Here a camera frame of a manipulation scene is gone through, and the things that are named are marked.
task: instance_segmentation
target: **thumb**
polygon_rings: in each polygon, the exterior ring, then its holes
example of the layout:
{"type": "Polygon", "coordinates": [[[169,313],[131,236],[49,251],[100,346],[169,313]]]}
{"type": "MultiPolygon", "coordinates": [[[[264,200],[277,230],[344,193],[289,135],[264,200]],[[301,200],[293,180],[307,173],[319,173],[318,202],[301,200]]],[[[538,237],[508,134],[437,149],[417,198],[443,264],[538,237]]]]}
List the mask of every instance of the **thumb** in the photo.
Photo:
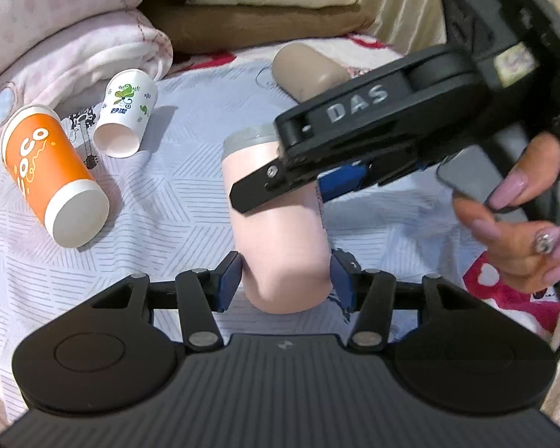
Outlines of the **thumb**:
{"type": "Polygon", "coordinates": [[[541,133],[531,140],[488,203],[493,210],[521,205],[550,188],[559,174],[560,142],[553,134],[541,133]]]}

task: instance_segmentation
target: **pink tumbler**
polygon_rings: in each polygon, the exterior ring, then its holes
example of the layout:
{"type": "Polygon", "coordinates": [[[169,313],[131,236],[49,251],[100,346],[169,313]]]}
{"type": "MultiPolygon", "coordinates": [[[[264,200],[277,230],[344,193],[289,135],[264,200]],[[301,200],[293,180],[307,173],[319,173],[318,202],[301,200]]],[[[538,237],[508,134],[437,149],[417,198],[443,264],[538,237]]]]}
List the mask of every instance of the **pink tumbler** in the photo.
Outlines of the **pink tumbler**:
{"type": "MultiPolygon", "coordinates": [[[[273,125],[247,128],[224,141],[226,197],[236,181],[278,157],[273,125]]],[[[272,314],[296,313],[322,303],[332,291],[330,246],[321,220],[317,183],[284,194],[248,215],[230,206],[236,250],[243,255],[247,299],[272,314]]]]}

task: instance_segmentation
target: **stack of blankets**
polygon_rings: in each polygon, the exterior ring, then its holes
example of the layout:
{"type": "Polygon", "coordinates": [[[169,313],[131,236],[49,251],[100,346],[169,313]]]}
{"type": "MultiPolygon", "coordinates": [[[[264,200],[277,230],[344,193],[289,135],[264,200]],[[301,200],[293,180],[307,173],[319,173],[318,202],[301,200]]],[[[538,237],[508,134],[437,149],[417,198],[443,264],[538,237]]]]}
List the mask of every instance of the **stack of blankets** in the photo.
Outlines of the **stack of blankets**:
{"type": "Polygon", "coordinates": [[[145,0],[141,11],[175,59],[298,38],[336,37],[374,22],[357,0],[145,0]]]}

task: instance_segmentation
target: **brown bottle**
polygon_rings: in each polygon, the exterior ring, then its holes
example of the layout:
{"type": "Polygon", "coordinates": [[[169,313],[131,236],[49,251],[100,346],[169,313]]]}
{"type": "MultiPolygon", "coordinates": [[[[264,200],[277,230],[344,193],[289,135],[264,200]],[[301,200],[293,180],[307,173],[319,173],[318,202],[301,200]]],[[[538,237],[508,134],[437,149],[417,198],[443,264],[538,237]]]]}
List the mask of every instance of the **brown bottle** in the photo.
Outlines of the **brown bottle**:
{"type": "Polygon", "coordinates": [[[288,44],[276,54],[272,77],[299,103],[351,80],[338,62],[299,42],[288,44]]]}

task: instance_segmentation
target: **gray lid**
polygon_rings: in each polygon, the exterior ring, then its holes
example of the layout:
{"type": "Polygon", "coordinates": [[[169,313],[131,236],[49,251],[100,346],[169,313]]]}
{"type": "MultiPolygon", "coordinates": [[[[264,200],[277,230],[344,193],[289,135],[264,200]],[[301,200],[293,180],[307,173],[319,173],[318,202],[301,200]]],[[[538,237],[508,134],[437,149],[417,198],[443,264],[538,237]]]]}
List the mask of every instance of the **gray lid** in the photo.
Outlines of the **gray lid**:
{"type": "Polygon", "coordinates": [[[222,160],[243,148],[249,148],[249,146],[262,143],[272,143],[274,141],[278,141],[278,136],[273,124],[245,128],[231,134],[224,140],[222,160]]]}

